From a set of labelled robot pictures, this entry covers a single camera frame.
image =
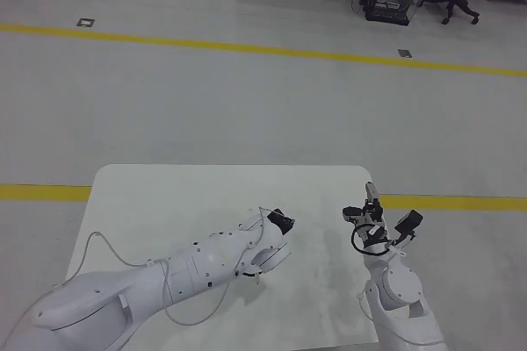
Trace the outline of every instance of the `concrete floor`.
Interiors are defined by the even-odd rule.
[[[399,27],[346,0],[3,0],[0,22],[527,70],[527,6],[471,6],[476,26],[426,4]],[[527,78],[0,32],[0,183],[110,163],[360,165],[385,193],[527,197]],[[84,208],[0,202],[1,337],[64,277]],[[527,350],[527,212],[424,217],[408,259],[457,349]]]

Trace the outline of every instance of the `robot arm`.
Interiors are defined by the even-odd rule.
[[[212,233],[168,260],[76,276],[30,310],[32,326],[6,349],[119,350],[160,310],[249,270],[261,274],[277,267],[291,253],[284,235],[293,224],[277,209],[238,230]]]
[[[412,269],[402,263],[401,258],[406,254],[397,248],[406,238],[412,240],[415,237],[414,229],[422,222],[422,215],[411,211],[401,219],[395,227],[401,236],[392,240],[375,186],[367,183],[365,189],[367,199],[364,207],[346,207],[343,218],[355,226],[351,244],[365,256],[365,266],[371,273],[364,293],[380,346],[386,351],[447,351],[439,325],[423,295],[422,282]],[[363,248],[356,245],[356,235],[363,242]],[[409,309],[406,319],[390,314],[390,311],[405,307]]]

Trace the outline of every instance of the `white table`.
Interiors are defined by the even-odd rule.
[[[343,207],[363,204],[369,181],[361,167],[110,165],[96,175],[68,276],[93,231],[126,260],[144,262],[236,228],[258,205],[279,207],[296,219],[286,261],[259,285],[247,277],[233,282],[219,311],[199,326],[181,327],[156,314],[126,349],[283,351],[376,342],[355,298],[369,273],[342,219]],[[83,272],[124,269],[100,241],[92,241]],[[221,292],[170,311],[197,320]]]

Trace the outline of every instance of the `person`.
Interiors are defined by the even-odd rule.
[[[473,16],[473,21],[471,22],[473,25],[478,23],[480,14],[468,7],[467,0],[450,0],[447,4],[447,17],[441,21],[442,24],[446,25],[449,23],[449,19],[453,16],[453,7],[455,7],[455,5],[457,5],[457,7],[459,7],[467,15]]]

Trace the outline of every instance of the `yellow stripe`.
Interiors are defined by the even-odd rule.
[[[90,191],[88,186],[0,184],[0,200],[86,202]]]
[[[409,59],[387,59],[383,57],[362,56],[355,54],[338,54],[324,53],[310,50],[295,50],[282,47],[260,47],[245,44],[230,44],[211,41],[172,39],[160,37],[141,37],[138,35],[115,34],[107,32],[91,32],[88,30],[74,30],[63,28],[43,28],[30,25],[15,25],[0,23],[0,32],[18,32],[24,34],[54,35],[59,37],[70,37],[79,39],[108,40],[119,41],[134,44],[158,45],[166,47],[190,47],[209,50],[224,50],[252,54],[268,54],[279,56],[292,56],[307,59],[333,60],[347,62],[361,62],[375,65],[408,67],[408,68],[426,68],[448,71],[458,71],[466,73],[478,73],[484,75],[508,75],[527,78],[527,71],[507,69],[507,68],[490,68],[470,65],[458,65],[451,63],[440,63],[430,61],[415,61]]]
[[[527,197],[444,197],[381,195],[386,209],[527,211]]]
[[[0,184],[0,200],[86,202],[91,187],[70,185]],[[381,195],[386,209],[527,211],[527,197],[445,197]]]

